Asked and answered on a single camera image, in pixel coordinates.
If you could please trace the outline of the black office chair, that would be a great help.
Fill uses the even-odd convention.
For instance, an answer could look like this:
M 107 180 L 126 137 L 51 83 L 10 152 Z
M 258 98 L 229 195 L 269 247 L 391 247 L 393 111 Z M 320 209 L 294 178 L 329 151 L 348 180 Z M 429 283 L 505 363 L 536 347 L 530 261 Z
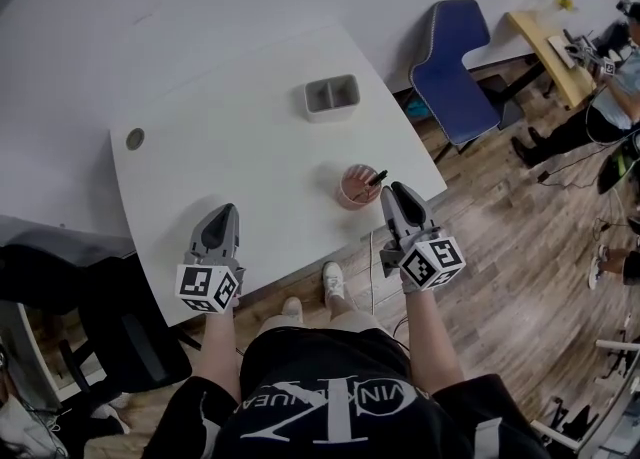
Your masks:
M 0 300 L 58 316 L 78 312 L 86 340 L 77 349 L 63 340 L 59 350 L 85 394 L 141 393 L 192 373 L 135 255 L 81 267 L 26 245 L 2 246 Z

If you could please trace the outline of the pink pen cup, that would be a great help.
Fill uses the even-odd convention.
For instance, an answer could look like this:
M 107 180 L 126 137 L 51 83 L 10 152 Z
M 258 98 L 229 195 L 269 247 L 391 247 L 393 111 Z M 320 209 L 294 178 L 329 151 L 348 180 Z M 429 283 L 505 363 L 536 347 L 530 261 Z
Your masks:
M 342 175 L 337 188 L 337 201 L 347 210 L 359 210 L 373 203 L 380 195 L 382 186 L 373 180 L 379 173 L 366 164 L 350 166 Z

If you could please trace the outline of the person's white right shoe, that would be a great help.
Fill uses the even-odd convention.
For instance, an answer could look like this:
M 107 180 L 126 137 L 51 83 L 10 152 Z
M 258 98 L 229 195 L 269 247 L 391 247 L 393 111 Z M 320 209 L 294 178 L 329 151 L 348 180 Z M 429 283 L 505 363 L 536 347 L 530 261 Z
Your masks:
M 340 265 L 330 261 L 324 264 L 322 271 L 325 306 L 331 310 L 335 299 L 343 301 L 345 298 L 344 275 Z

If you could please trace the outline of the person's right leg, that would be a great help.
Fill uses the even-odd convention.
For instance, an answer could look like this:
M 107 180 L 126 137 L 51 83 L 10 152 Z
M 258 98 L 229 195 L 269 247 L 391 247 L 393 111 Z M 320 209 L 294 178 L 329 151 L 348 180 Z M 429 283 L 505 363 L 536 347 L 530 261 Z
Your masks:
M 353 305 L 339 295 L 332 295 L 326 299 L 325 302 L 328 310 L 330 311 L 331 320 L 335 320 L 339 316 L 354 310 Z

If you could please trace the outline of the black and green bag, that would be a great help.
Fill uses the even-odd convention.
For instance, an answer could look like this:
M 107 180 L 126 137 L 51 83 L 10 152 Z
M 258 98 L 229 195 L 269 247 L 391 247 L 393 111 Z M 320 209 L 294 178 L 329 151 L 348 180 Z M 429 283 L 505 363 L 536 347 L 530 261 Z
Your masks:
M 606 157 L 601 165 L 596 180 L 598 194 L 606 194 L 614 188 L 639 161 L 640 136 L 629 136 Z

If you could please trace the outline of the white desk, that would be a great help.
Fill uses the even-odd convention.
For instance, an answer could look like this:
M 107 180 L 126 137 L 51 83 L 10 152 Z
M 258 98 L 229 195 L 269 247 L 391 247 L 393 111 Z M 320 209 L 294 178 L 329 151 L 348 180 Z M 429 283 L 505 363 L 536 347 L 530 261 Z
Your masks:
M 304 85 L 353 74 L 361 101 L 344 121 L 311 123 Z M 128 133 L 142 128 L 141 147 Z M 446 184 L 396 100 L 339 26 L 247 53 L 174 90 L 111 132 L 126 219 L 169 325 L 194 317 L 175 296 L 195 226 L 231 203 L 240 216 L 242 290 L 251 293 L 384 223 L 381 207 L 339 205 L 352 165 L 387 170 L 423 198 Z

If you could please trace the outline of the yellow wooden desk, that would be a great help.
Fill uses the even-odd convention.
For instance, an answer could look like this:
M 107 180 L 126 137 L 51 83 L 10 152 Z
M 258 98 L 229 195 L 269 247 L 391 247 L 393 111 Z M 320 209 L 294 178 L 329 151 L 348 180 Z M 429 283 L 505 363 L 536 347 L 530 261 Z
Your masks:
M 512 98 L 542 73 L 547 73 L 562 97 L 565 108 L 571 110 L 580 106 L 596 89 L 596 83 L 585 68 L 579 65 L 568 67 L 548 42 L 548 37 L 561 36 L 562 30 L 540 24 L 533 11 L 512 11 L 506 17 L 529 44 L 538 62 L 507 87 L 504 98 Z

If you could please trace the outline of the person's left forearm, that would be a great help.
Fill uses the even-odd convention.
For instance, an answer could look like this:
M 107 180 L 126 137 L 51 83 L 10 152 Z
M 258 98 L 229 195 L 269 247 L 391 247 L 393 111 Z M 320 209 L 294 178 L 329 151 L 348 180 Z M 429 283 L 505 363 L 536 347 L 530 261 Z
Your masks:
M 207 315 L 201 350 L 195 361 L 193 375 L 215 383 L 236 402 L 241 400 L 239 360 L 231 310 Z

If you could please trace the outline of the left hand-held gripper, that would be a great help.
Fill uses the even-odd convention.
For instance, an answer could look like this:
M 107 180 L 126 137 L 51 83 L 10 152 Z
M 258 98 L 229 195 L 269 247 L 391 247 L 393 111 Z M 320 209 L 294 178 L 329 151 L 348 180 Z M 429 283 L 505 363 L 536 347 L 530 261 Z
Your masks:
M 239 245 L 235 205 L 227 203 L 207 214 L 194 228 L 178 265 L 175 296 L 193 311 L 226 313 L 241 291 L 245 272 L 236 259 Z

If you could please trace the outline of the person's black printed shirt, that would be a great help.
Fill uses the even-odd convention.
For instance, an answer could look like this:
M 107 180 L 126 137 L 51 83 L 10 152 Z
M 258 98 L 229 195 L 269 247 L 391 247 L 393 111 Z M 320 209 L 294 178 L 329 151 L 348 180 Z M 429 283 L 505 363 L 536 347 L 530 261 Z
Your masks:
M 269 330 L 240 384 L 188 379 L 142 459 L 550 459 L 499 376 L 425 394 L 376 329 Z

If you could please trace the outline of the person's beige shorts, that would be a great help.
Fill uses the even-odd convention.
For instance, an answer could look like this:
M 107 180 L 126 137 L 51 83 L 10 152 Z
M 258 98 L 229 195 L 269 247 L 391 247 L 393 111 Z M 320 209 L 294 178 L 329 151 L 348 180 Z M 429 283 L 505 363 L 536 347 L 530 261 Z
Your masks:
M 309 326 L 301 321 L 298 316 L 289 314 L 277 314 L 269 317 L 260 327 L 257 335 L 261 335 L 267 331 L 280 329 L 280 328 L 300 328 L 300 329 L 313 329 L 313 326 Z M 360 333 L 367 330 L 379 330 L 387 335 L 389 332 L 380 325 L 377 319 L 365 312 L 354 310 L 343 313 L 338 317 L 329 321 L 324 327 L 316 327 L 316 330 L 340 330 L 347 332 Z

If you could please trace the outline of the teal bag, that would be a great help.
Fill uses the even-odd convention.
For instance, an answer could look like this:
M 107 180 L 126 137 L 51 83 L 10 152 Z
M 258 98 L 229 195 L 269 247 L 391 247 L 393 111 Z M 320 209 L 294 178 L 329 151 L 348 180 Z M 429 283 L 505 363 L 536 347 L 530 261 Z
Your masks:
M 411 122 L 421 121 L 431 116 L 431 111 L 419 99 L 412 99 L 405 108 L 405 114 Z

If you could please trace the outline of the white divided organizer box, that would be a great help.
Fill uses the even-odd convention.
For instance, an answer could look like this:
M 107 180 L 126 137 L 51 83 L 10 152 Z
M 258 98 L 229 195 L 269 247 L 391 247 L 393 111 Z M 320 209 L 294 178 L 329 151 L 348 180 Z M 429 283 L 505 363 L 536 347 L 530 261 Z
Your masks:
M 360 104 L 359 85 L 353 74 L 309 82 L 303 89 L 306 117 L 311 123 L 347 120 Z

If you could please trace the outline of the blue chair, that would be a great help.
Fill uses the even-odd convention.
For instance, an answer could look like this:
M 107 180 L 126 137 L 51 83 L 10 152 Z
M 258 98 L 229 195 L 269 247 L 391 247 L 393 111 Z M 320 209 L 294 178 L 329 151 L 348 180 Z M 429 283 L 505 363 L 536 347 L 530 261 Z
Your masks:
M 491 37 L 474 0 L 443 0 L 426 14 L 424 37 L 409 68 L 412 90 L 438 122 L 447 144 L 462 153 L 483 134 L 503 130 L 524 117 L 522 107 L 503 92 L 505 80 L 493 75 L 475 80 L 463 64 L 465 54 L 484 47 Z

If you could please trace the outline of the person's right forearm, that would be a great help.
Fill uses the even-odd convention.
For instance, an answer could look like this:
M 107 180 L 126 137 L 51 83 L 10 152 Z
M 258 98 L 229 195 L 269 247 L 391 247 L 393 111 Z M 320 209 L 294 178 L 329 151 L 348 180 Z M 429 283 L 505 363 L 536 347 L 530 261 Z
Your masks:
M 405 295 L 413 383 L 433 395 L 464 381 L 464 374 L 432 291 Z

